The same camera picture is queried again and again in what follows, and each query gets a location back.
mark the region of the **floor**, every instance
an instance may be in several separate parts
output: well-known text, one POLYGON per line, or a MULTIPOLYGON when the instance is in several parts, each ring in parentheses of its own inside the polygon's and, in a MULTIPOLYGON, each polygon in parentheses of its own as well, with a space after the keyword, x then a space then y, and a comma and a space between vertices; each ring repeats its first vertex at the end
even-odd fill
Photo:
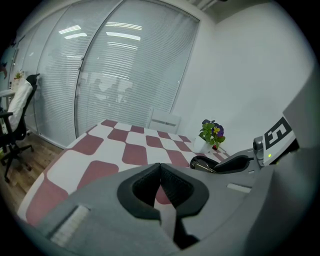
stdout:
POLYGON ((6 166, 0 164, 1 196, 7 203, 8 208, 15 213, 32 184, 50 162, 62 151, 61 148, 46 142, 33 133, 26 136, 23 141, 17 142, 19 147, 29 144, 34 148, 34 152, 27 149, 21 154, 21 157, 32 167, 31 171, 28 171, 17 160, 14 160, 8 172, 8 178, 10 180, 8 184, 3 177, 6 166))

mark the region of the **black office chair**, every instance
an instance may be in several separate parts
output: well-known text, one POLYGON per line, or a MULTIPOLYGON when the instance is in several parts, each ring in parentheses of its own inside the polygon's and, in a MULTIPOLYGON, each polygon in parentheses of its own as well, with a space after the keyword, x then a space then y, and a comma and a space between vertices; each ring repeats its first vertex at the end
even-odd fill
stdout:
POLYGON ((6 134, 1 134, 0 135, 0 148, 3 148, 3 152, 6 153, 7 152, 7 146, 10 150, 9 153, 7 153, 2 159, 1 159, 1 163, 3 166, 6 165, 6 170, 5 170, 5 174, 4 174, 4 179, 7 183, 10 182, 10 180, 7 178, 7 174, 10 168, 10 165, 12 163, 13 159, 17 159, 20 161, 21 164, 25 165, 28 171, 31 171, 31 166, 29 164, 27 164, 18 154, 20 154, 21 152, 27 150, 27 149, 31 149, 31 151, 33 152, 34 149, 32 147, 32 145, 27 145, 27 146, 23 146, 23 147, 18 147, 16 144, 16 141, 22 141, 27 134, 27 127, 26 127, 26 123, 25 123, 25 113, 26 110, 28 108, 28 105, 32 99, 32 97, 34 96, 36 89, 37 89, 37 76, 40 74, 32 74, 29 75, 26 80, 31 84, 32 86, 32 92, 30 93, 29 97, 26 100, 25 106, 23 108, 22 111, 22 115, 19 121, 19 124, 17 126, 17 128, 12 131, 10 122, 9 122, 9 117, 13 115, 12 112, 3 112, 0 113, 0 118, 4 120, 7 132, 6 134))

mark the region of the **white chair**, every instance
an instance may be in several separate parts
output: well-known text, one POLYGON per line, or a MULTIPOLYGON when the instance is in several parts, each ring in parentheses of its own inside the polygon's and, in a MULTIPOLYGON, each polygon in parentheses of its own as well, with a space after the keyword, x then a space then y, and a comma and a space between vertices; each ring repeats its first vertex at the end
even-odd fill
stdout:
POLYGON ((159 132, 176 134, 180 124, 180 119, 180 116, 152 108, 147 127, 159 132))

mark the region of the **table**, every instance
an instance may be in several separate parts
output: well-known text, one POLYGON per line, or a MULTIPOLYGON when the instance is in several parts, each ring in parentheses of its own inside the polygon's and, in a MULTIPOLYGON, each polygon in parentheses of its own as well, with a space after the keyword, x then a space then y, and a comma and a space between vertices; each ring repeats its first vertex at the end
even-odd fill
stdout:
POLYGON ((0 91, 0 98, 5 98, 5 107, 8 110, 9 108, 9 97, 15 95, 15 92, 11 89, 0 91))
MULTIPOLYGON (((57 156, 34 182, 17 214, 36 226, 72 192, 105 176, 153 163, 189 167, 195 156, 220 162, 229 155, 221 148, 207 154, 193 152, 186 136, 105 120, 82 134, 57 156)), ((156 205, 170 205, 160 187, 156 205)))

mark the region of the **white desk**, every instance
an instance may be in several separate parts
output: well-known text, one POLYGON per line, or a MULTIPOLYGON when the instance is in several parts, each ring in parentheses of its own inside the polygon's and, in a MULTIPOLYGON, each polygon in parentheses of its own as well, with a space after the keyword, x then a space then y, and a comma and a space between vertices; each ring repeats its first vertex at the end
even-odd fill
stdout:
POLYGON ((7 110, 8 110, 8 108, 9 108, 9 97, 10 97, 10 96, 14 96, 14 95, 15 95, 15 92, 14 92, 13 90, 11 90, 11 89, 0 91, 0 97, 6 99, 6 101, 5 101, 5 103, 6 103, 6 104, 5 104, 5 107, 6 107, 7 110))

